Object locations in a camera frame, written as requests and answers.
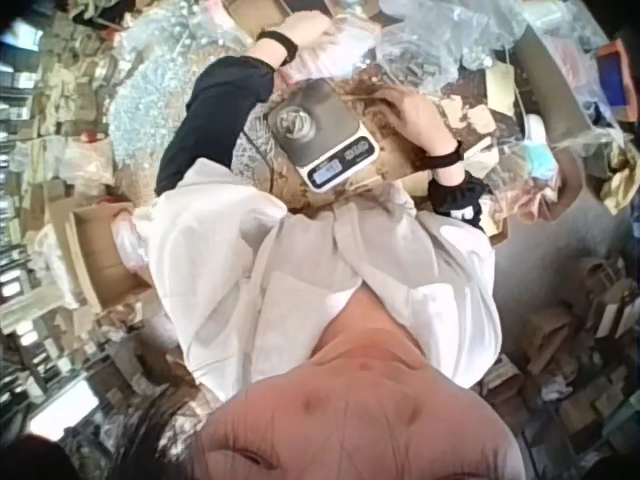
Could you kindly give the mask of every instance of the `scale display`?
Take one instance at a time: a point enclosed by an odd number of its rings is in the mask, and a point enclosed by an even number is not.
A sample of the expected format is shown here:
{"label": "scale display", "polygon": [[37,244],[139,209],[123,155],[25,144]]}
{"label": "scale display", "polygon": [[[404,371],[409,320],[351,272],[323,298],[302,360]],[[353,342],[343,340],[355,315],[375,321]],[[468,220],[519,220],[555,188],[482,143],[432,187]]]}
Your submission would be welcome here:
{"label": "scale display", "polygon": [[365,136],[357,137],[309,169],[307,179],[311,186],[321,190],[325,185],[331,183],[344,172],[351,170],[358,163],[370,159],[375,153],[375,146],[369,138]]}

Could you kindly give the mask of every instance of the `cable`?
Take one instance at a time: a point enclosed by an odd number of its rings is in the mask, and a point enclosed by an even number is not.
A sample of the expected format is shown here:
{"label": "cable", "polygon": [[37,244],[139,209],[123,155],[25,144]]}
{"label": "cable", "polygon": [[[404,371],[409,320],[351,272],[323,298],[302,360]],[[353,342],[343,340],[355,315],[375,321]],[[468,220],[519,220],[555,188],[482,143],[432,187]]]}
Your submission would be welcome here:
{"label": "cable", "polygon": [[251,144],[251,146],[256,151],[256,153],[260,156],[260,158],[262,158],[262,161],[265,163],[265,165],[269,169],[269,193],[272,193],[273,192],[273,177],[274,177],[273,164],[267,159],[267,156],[264,154],[264,152],[262,150],[260,150],[260,147],[258,147],[258,145],[256,145],[256,143],[253,141],[253,139],[249,136],[249,134],[245,131],[244,128],[242,129],[242,134],[247,139],[247,142],[249,142]]}

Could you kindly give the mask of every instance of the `white cloth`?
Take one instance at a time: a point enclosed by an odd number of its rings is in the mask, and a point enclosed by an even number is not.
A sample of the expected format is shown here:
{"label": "white cloth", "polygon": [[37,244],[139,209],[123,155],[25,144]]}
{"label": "white cloth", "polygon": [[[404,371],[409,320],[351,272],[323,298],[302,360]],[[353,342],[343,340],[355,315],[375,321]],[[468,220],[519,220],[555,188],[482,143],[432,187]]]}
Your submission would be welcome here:
{"label": "white cloth", "polygon": [[187,367],[222,400],[308,359],[363,281],[459,385],[476,383],[498,356],[489,240],[416,212],[398,184],[312,219],[200,159],[152,216],[160,299]]}

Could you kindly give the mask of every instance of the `blue item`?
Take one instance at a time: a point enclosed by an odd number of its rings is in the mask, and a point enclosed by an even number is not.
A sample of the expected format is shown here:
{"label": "blue item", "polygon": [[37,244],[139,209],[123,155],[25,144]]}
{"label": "blue item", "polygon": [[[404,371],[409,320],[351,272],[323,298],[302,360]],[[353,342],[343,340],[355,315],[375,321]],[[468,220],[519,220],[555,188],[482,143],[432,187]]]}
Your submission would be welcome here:
{"label": "blue item", "polygon": [[525,143],[524,151],[531,177],[544,181],[549,181],[555,177],[558,172],[558,164],[549,145],[544,143]]}
{"label": "blue item", "polygon": [[618,53],[609,53],[598,57],[597,62],[600,85],[609,105],[612,107],[626,107],[627,97],[624,93],[620,55]]}

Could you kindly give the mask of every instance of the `black watch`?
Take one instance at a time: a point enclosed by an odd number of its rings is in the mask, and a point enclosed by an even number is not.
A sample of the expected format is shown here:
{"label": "black watch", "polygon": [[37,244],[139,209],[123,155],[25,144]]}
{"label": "black watch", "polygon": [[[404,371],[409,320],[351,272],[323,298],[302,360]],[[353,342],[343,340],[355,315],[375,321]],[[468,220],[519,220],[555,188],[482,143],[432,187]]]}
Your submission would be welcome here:
{"label": "black watch", "polygon": [[281,67],[289,65],[296,58],[296,55],[298,54],[298,45],[296,45],[296,43],[284,33],[280,33],[275,30],[263,30],[258,34],[258,38],[256,40],[263,38],[269,38],[278,42],[287,51],[287,58],[284,59],[284,62],[280,65]]}
{"label": "black watch", "polygon": [[458,140],[458,146],[453,152],[440,155],[439,157],[429,157],[429,169],[437,170],[452,167],[462,160],[464,160],[464,145]]}

